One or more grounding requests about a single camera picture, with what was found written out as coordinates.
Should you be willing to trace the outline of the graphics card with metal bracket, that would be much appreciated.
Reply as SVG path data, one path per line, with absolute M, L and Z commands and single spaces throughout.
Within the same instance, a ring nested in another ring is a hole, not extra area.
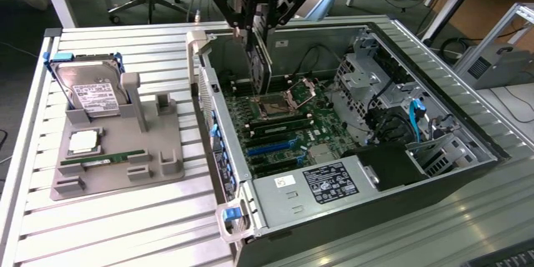
M 268 5 L 257 4 L 253 8 L 252 26 L 233 28 L 233 36 L 240 42 L 249 69 L 249 82 L 257 94 L 265 94 L 270 83 L 272 60 L 268 54 L 268 37 L 273 29 L 268 24 Z

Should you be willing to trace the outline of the black office chair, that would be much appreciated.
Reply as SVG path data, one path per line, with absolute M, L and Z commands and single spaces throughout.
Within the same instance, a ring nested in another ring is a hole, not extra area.
M 188 21 L 190 15 L 190 8 L 185 8 L 181 6 L 181 0 L 173 0 L 174 2 L 168 2 L 166 0 L 129 0 L 126 3 L 114 6 L 108 9 L 108 19 L 112 24 L 118 24 L 121 22 L 117 13 L 126 11 L 130 8 L 138 6 L 146 6 L 148 15 L 146 15 L 146 24 L 152 24 L 153 22 L 153 12 L 157 6 L 162 6 L 178 13 L 185 14 L 185 21 Z

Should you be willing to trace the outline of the metal socket cover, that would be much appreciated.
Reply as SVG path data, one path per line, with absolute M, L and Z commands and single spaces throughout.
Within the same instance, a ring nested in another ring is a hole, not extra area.
M 298 109 L 314 96 L 314 84 L 301 78 L 284 92 L 285 102 L 292 109 Z

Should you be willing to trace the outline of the silver metal disk bay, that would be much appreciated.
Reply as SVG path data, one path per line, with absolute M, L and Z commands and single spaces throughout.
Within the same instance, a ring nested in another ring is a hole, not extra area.
M 424 119 L 409 120 L 409 103 L 423 101 L 423 89 L 403 64 L 385 51 L 348 53 L 335 73 L 333 110 L 356 142 L 425 141 Z

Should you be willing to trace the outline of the CPU socket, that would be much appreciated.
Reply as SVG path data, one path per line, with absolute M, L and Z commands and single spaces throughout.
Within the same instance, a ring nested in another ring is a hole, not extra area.
M 281 93 L 258 96 L 254 98 L 253 103 L 257 108 L 258 118 L 264 120 L 294 113 L 294 109 L 288 104 Z

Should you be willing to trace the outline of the black stand pole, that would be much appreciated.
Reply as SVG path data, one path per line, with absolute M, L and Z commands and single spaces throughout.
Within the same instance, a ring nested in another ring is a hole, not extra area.
M 460 5 L 463 4 L 464 0 L 449 0 L 447 1 L 443 9 L 437 14 L 437 19 L 435 22 L 431 23 L 427 32 L 423 35 L 421 42 L 425 46 L 431 46 L 433 40 L 439 36 L 443 28 L 445 27 L 448 21 L 451 20 L 453 14 L 456 13 Z

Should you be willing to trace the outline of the hard disk in blue carrier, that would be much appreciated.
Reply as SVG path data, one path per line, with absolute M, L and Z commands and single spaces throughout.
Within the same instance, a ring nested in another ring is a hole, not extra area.
M 43 66 L 61 88 L 68 109 L 80 109 L 89 118 L 118 115 L 120 105 L 129 103 L 121 87 L 124 73 L 120 53 L 45 53 Z

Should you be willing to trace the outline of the green motherboard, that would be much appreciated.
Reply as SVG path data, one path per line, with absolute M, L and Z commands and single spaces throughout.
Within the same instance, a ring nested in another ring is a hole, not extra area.
M 286 87 L 289 88 L 301 78 L 294 81 L 284 78 L 286 80 Z M 297 158 L 301 159 L 301 164 L 293 169 L 314 165 L 316 163 L 308 153 L 310 146 L 327 144 L 329 149 L 333 150 L 336 158 L 340 158 L 344 152 L 352 150 L 360 145 L 352 140 L 337 113 L 333 110 L 333 103 L 331 100 L 332 83 L 329 81 L 320 81 L 317 79 L 306 79 L 314 84 L 316 96 L 298 109 L 294 109 L 293 114 L 266 120 L 258 118 L 257 107 L 253 103 L 253 100 L 258 96 L 276 93 L 236 97 L 230 93 L 230 88 L 234 86 L 232 82 L 229 82 L 229 85 L 226 85 L 222 91 L 225 105 L 230 116 L 229 118 L 236 130 L 244 160 L 252 173 L 252 178 L 254 179 L 257 179 L 257 177 L 254 177 L 253 168 L 261 164 L 274 163 L 277 161 Z M 308 129 L 300 129 L 290 133 L 281 133 L 290 137 L 290 140 L 286 142 L 294 143 L 290 149 L 274 151 L 256 156 L 246 155 L 246 150 L 261 147 L 256 146 L 246 148 L 244 146 L 244 142 L 246 142 L 249 139 L 253 139 L 248 134 L 250 129 L 254 129 L 257 126 L 301 119 L 313 119 L 314 124 Z

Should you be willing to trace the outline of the black RAM stick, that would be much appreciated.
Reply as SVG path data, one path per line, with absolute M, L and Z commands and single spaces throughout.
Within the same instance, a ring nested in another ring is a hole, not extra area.
M 300 129 L 308 129 L 313 124 L 313 119 L 286 121 L 276 124 L 257 126 L 254 129 L 249 129 L 248 134 L 249 137 L 253 139 L 261 138 L 281 133 L 290 133 Z

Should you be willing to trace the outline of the black expansion slot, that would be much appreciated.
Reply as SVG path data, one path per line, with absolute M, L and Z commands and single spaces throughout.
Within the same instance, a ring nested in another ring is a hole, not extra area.
M 278 134 L 278 135 L 273 135 L 273 136 L 260 137 L 256 139 L 249 139 L 246 142 L 244 142 L 244 146 L 246 148 L 252 148 L 252 147 L 262 146 L 262 145 L 268 145 L 268 144 L 284 143 L 288 140 L 290 140 L 290 137 L 288 135 Z
M 286 170 L 298 167 L 300 164 L 301 164 L 301 159 L 297 158 L 277 161 L 274 163 L 261 164 L 258 166 L 254 166 L 253 174 L 254 177 L 260 178 L 264 176 L 269 176 L 272 174 L 285 172 Z

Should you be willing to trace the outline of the blue expansion slot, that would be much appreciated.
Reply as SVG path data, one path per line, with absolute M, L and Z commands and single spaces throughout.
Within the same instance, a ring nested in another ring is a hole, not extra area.
M 274 152 L 274 151 L 286 150 L 286 149 L 290 149 L 290 147 L 293 145 L 294 145 L 293 142 L 284 142 L 284 143 L 272 144 L 272 145 L 268 145 L 268 146 L 261 146 L 258 148 L 246 150 L 246 155 L 248 156 L 256 156 L 256 155 L 270 153 L 270 152 Z

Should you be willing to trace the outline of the silver chipset heatsink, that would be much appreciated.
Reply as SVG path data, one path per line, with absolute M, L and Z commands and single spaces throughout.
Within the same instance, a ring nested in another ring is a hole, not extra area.
M 327 163 L 336 160 L 333 150 L 329 149 L 327 144 L 318 144 L 309 147 L 308 153 L 316 164 Z

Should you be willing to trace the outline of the grey plastic parts rack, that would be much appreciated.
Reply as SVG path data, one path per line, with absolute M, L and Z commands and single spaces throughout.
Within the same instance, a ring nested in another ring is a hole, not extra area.
M 142 102 L 138 96 L 137 73 L 124 73 L 121 87 L 129 103 L 120 105 L 118 115 L 89 118 L 80 110 L 66 111 L 65 126 L 50 184 L 53 201 L 132 188 L 146 184 L 170 182 L 182 178 L 184 154 L 177 118 L 177 105 L 168 94 L 157 94 Z M 70 134 L 77 131 L 98 132 L 97 153 L 68 155 Z M 120 163 L 94 161 L 61 166 L 66 159 L 140 150 L 145 154 L 128 156 Z

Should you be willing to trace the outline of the grey computer tower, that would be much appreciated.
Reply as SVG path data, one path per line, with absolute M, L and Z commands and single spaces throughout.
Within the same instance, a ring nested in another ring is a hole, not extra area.
M 461 81 L 475 90 L 508 84 L 534 60 L 529 51 L 508 43 L 492 43 L 481 49 L 472 64 L 467 65 L 464 56 L 469 57 L 477 48 L 468 47 L 452 67 Z

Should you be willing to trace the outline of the silver CPU chip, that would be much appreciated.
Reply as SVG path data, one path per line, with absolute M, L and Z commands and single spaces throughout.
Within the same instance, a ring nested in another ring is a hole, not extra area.
M 68 144 L 68 155 L 97 153 L 100 150 L 98 145 L 98 132 L 94 130 L 77 131 L 70 134 Z

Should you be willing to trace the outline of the green RAM stick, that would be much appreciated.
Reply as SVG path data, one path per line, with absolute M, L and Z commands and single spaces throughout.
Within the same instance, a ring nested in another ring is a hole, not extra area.
M 106 161 L 109 163 L 120 163 L 128 160 L 128 156 L 133 156 L 137 154 L 145 154 L 145 151 L 142 149 L 140 150 L 133 150 L 133 151 L 126 151 L 121 153 L 114 153 L 114 154 L 102 154 L 86 158 L 76 158 L 76 159 L 66 159 L 60 161 L 60 165 L 65 166 L 69 164 L 77 164 L 77 163 L 90 163 L 94 161 Z

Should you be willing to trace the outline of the grey power supply with label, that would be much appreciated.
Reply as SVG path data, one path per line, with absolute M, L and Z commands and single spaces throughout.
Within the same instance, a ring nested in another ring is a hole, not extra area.
M 302 223 L 377 195 L 356 156 L 252 181 L 266 227 Z

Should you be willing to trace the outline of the blue case latch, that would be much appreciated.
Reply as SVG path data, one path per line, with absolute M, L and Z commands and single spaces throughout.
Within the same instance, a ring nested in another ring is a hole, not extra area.
M 224 222 L 237 220 L 241 218 L 241 216 L 241 209 L 238 207 L 225 208 L 221 213 L 221 218 Z

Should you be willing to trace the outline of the open black PC case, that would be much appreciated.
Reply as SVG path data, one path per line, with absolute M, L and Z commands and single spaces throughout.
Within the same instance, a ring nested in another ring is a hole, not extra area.
M 509 156 L 467 110 L 445 92 L 459 83 L 439 66 L 429 50 L 391 24 L 372 21 L 289 26 L 268 42 L 272 76 L 329 81 L 348 53 L 385 51 L 403 64 L 423 89 L 423 101 L 409 103 L 409 121 L 423 118 L 425 141 L 367 141 L 344 152 L 356 156 L 377 195 L 339 211 L 273 229 L 266 227 L 224 100 L 236 79 L 249 79 L 245 51 L 228 31 L 208 31 L 194 51 L 198 73 L 192 93 L 200 135 L 216 187 L 214 218 L 229 244 L 234 267 L 264 267 L 383 222 L 440 202 L 480 178 Z M 218 136 L 210 136 L 217 123 Z M 225 208 L 238 207 L 241 218 L 224 222 Z

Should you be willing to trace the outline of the black keyboard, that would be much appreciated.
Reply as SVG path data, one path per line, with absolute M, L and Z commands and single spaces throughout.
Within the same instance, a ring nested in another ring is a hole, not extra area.
M 468 260 L 460 267 L 534 267 L 534 239 Z

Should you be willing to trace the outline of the aluminium profile frame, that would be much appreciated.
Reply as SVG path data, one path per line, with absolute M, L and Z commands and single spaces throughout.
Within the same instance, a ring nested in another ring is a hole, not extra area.
M 476 46 L 479 48 L 476 51 L 471 53 L 469 57 L 464 56 L 467 59 L 465 64 L 472 64 L 481 49 L 492 43 L 508 43 L 519 47 L 519 40 L 529 31 L 534 31 L 534 4 L 516 3 L 508 9 L 485 37 L 477 43 Z

